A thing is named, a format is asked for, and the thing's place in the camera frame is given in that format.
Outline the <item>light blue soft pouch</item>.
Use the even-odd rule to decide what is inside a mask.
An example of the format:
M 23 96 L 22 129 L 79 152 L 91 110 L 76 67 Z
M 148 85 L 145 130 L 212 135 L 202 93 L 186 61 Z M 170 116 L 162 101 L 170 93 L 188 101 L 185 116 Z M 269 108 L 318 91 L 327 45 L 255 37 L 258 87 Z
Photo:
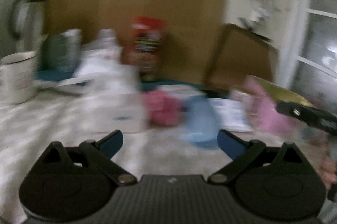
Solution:
M 181 139 L 202 149 L 218 149 L 219 117 L 203 96 L 192 96 L 185 102 L 184 131 Z

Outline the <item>white tissue packet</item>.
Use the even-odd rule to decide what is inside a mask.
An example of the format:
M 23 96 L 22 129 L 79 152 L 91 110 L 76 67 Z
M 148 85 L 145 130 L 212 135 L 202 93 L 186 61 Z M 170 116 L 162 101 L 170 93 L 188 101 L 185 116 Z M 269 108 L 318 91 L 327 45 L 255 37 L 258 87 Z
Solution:
M 209 101 L 219 118 L 221 129 L 229 132 L 253 131 L 242 102 L 218 98 L 209 98 Z

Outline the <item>white plastic bag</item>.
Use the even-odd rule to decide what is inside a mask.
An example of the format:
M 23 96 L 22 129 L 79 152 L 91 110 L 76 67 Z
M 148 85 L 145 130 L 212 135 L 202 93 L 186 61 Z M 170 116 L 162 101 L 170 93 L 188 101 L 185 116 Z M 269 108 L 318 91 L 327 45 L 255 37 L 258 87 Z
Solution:
M 144 106 L 138 70 L 122 64 L 122 46 L 113 29 L 102 29 L 84 45 L 75 76 L 87 80 L 88 93 L 81 102 L 82 128 L 91 133 L 141 133 L 148 114 Z

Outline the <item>pink and yellow storage box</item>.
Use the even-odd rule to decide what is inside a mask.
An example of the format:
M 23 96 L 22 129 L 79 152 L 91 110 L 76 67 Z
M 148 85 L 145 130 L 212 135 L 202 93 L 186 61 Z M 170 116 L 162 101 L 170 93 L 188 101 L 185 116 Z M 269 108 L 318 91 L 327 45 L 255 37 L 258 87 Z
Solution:
M 277 136 L 291 136 L 299 125 L 297 119 L 279 114 L 276 111 L 277 102 L 295 102 L 309 107 L 312 106 L 302 96 L 253 75 L 246 77 L 243 86 L 257 97 L 253 106 L 254 112 L 257 114 L 257 126 L 260 131 L 266 133 Z

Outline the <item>patterned beige tablecloth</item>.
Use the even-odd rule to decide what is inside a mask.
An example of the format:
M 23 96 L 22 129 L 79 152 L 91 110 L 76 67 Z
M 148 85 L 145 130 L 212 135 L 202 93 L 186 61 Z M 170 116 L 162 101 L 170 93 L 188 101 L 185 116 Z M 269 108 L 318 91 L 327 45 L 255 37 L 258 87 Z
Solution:
M 18 190 L 34 162 L 52 141 L 73 147 L 86 139 L 100 139 L 102 133 L 85 132 L 79 99 L 42 93 L 37 98 L 17 106 L 1 103 L 1 222 L 27 223 L 21 207 Z M 182 126 L 155 128 L 146 132 L 126 134 L 116 161 L 136 176 L 150 174 L 208 175 L 229 158 L 218 150 L 197 148 L 181 139 Z M 157 180 L 155 194 L 150 201 L 156 217 L 138 201 L 132 200 L 121 207 L 106 208 L 98 223 L 112 223 L 115 215 L 122 215 L 123 223 L 257 223 L 258 220 L 235 207 L 228 198 L 208 198 L 205 205 L 188 202 L 196 209 L 194 215 L 179 212 L 173 202 L 164 213 L 159 194 L 169 183 Z

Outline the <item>teal striped cloth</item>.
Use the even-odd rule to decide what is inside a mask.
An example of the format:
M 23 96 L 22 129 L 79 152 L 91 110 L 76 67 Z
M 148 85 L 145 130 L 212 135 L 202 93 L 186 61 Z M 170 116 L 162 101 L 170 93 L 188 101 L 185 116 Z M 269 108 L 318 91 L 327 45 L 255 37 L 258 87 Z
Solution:
M 55 69 L 38 71 L 36 79 L 33 81 L 34 87 L 51 88 L 51 87 L 70 87 L 86 86 L 91 80 L 78 78 L 73 72 L 60 72 Z

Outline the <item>small brown cardboard box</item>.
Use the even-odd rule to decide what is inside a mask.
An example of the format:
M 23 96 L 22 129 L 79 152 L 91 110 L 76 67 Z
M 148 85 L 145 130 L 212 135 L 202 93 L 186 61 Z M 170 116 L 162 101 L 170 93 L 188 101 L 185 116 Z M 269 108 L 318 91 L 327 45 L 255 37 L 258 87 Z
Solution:
M 225 24 L 204 73 L 203 85 L 228 91 L 243 85 L 250 75 L 273 82 L 277 66 L 276 48 L 247 29 Z

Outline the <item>green book package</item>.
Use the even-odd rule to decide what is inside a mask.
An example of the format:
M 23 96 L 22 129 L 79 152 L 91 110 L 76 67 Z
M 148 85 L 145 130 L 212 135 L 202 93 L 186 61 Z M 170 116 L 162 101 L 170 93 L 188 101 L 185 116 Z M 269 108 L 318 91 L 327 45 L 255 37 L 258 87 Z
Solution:
M 39 53 L 39 70 L 55 70 L 72 73 L 80 62 L 82 30 L 68 29 L 65 32 L 48 35 Z

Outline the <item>white mug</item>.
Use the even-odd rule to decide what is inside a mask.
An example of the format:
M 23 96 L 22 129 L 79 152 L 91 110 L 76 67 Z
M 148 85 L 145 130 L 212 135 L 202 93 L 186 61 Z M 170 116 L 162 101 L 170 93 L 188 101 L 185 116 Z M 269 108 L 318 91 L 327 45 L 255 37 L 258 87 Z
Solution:
M 22 104 L 35 96 L 36 55 L 35 51 L 25 51 L 1 59 L 1 83 L 9 104 Z

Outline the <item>red snack bag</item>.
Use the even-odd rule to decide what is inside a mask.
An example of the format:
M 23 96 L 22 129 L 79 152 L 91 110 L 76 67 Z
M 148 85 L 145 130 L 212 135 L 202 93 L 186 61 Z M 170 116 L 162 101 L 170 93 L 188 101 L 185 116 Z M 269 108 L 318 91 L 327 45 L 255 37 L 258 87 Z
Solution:
M 154 82 L 161 63 L 167 23 L 158 18 L 137 16 L 131 21 L 130 41 L 122 51 L 122 62 L 138 70 L 142 82 Z

